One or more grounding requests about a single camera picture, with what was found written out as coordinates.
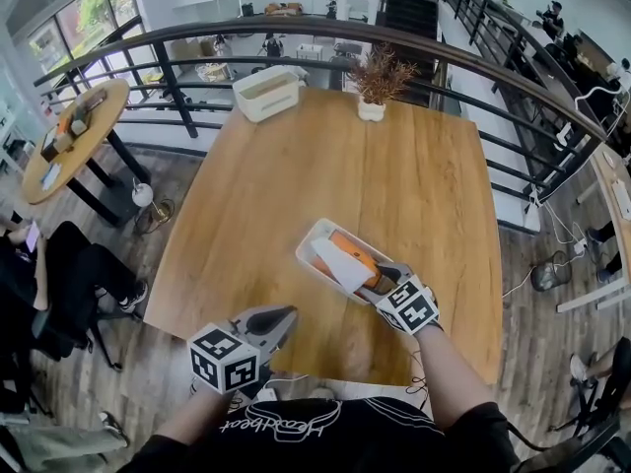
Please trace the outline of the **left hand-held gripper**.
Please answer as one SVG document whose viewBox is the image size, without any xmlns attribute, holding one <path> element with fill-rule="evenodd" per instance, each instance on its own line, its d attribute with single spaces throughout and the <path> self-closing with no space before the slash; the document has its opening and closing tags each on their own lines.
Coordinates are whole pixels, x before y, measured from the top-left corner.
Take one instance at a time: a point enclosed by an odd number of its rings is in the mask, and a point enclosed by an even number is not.
<svg viewBox="0 0 631 473">
<path fill-rule="evenodd" d="M 270 376 L 270 363 L 298 322 L 292 305 L 249 308 L 235 318 L 209 323 L 187 341 L 192 373 L 220 394 L 255 394 Z"/>
</svg>

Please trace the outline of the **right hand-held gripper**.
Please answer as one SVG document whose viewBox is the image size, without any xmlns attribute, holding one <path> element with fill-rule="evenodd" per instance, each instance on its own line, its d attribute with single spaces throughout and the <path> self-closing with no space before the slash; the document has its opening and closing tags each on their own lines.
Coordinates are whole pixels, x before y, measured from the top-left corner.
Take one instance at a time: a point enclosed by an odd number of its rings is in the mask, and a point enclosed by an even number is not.
<svg viewBox="0 0 631 473">
<path fill-rule="evenodd" d="M 440 313 L 432 290 L 403 263 L 381 262 L 374 287 L 362 286 L 358 297 L 371 304 L 394 329 L 415 335 L 427 325 L 440 327 Z"/>
</svg>

